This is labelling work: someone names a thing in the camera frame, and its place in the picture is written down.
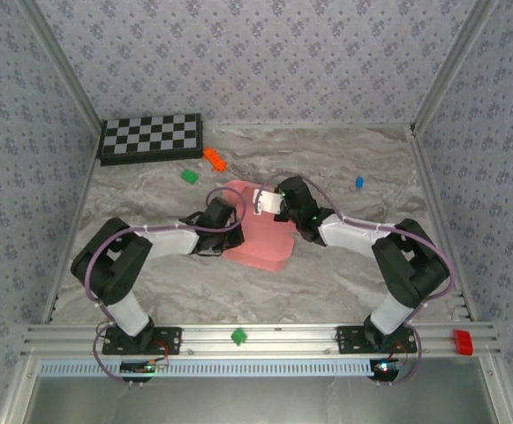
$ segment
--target orange block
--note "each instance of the orange block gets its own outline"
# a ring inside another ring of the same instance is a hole
[[[225,172],[227,170],[227,163],[219,156],[214,148],[204,148],[203,157],[213,165],[214,171]]]

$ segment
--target black mounting bracket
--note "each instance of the black mounting bracket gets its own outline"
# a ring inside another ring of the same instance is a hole
[[[182,344],[182,329],[179,327],[154,327],[154,332],[150,342],[137,352],[137,345],[124,333],[119,327],[113,327],[105,333],[105,342],[103,343],[103,355],[152,355],[163,356],[168,347],[169,355],[178,355]]]
[[[412,329],[403,325],[392,333],[391,343],[385,347],[376,347],[366,339],[366,327],[363,325],[343,325],[336,327],[336,342],[338,343],[338,352],[341,355],[368,354],[368,353],[386,353],[392,352],[404,353],[405,346],[407,353],[417,353],[417,341]]]

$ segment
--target pink cloth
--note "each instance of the pink cloth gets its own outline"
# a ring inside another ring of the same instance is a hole
[[[254,214],[253,193],[260,185],[246,181],[233,180],[225,186],[234,188],[242,193],[248,204],[245,219],[242,222],[242,232],[245,242],[233,249],[226,250],[223,257],[249,267],[279,271],[291,256],[295,240],[291,236],[297,232],[295,224],[277,223],[274,215],[262,212]],[[237,214],[242,214],[242,205],[239,198],[230,192],[223,192],[226,201],[237,207]]]

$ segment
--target floral wallpaper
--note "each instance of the floral wallpaper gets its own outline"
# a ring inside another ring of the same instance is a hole
[[[102,119],[407,123],[472,0],[41,0]]]
[[[513,374],[513,0],[501,0],[423,135],[472,282]]]
[[[13,1],[0,0],[0,405],[38,322],[94,138]]]

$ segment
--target gray marble tabletop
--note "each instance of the gray marble tabletop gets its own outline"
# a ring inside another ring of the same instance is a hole
[[[204,144],[228,162],[226,172],[211,171],[201,159],[96,167],[71,259],[112,216],[129,224],[167,223],[202,210],[216,186],[232,179],[262,183],[280,170],[311,177],[348,216],[382,223],[412,217],[432,234],[409,145],[395,135],[356,128],[207,129]],[[180,177],[184,169],[200,176],[194,185]],[[357,176],[364,188],[351,190]],[[134,290],[158,324],[362,322],[387,292],[374,260],[299,235],[281,272],[173,255],[147,261]],[[446,320],[451,308],[439,299],[417,319]],[[102,315],[67,273],[53,319],[99,322]]]

